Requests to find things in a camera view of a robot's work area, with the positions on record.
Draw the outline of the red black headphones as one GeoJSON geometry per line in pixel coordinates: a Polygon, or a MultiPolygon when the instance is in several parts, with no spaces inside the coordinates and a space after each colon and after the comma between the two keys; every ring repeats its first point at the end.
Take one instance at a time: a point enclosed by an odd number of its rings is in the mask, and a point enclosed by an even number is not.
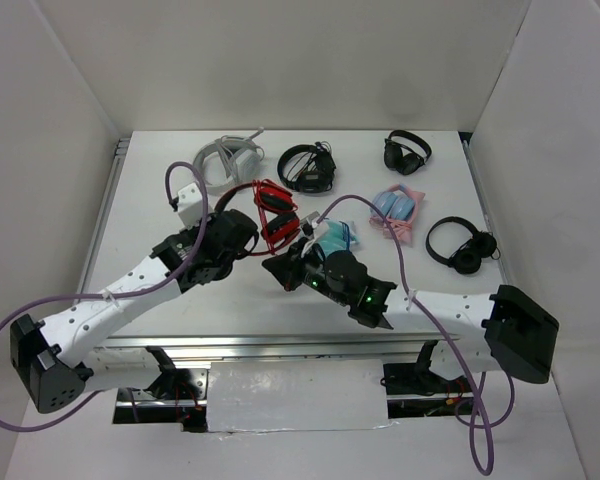
{"type": "Polygon", "coordinates": [[[273,255],[288,246],[299,234],[298,206],[290,191],[265,179],[253,180],[231,188],[220,197],[215,205],[215,211],[217,213],[223,211],[238,192],[247,189],[253,193],[261,230],[256,234],[251,249],[247,250],[242,257],[273,255]]]}

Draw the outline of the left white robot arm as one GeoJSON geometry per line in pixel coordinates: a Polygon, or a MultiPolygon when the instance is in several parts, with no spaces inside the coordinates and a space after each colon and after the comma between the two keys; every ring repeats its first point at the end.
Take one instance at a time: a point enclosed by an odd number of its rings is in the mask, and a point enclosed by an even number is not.
{"type": "Polygon", "coordinates": [[[39,321],[17,318],[10,326],[11,363],[37,411],[54,413],[72,403],[96,374],[96,346],[191,288],[226,278],[257,234],[238,210],[212,213],[206,224],[166,237],[95,299],[39,321]]]}

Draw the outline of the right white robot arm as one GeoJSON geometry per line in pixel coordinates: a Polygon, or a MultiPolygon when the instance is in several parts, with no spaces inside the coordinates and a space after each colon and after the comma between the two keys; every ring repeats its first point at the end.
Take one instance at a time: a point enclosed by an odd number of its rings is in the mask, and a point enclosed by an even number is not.
{"type": "Polygon", "coordinates": [[[549,380],[559,323],[515,286],[501,285],[493,294],[405,294],[397,284],[372,277],[352,252],[326,255],[317,245],[294,246],[262,266],[285,290],[307,286],[364,327],[441,334],[422,347],[415,368],[426,391],[467,373],[494,370],[529,384],[549,380]]]}

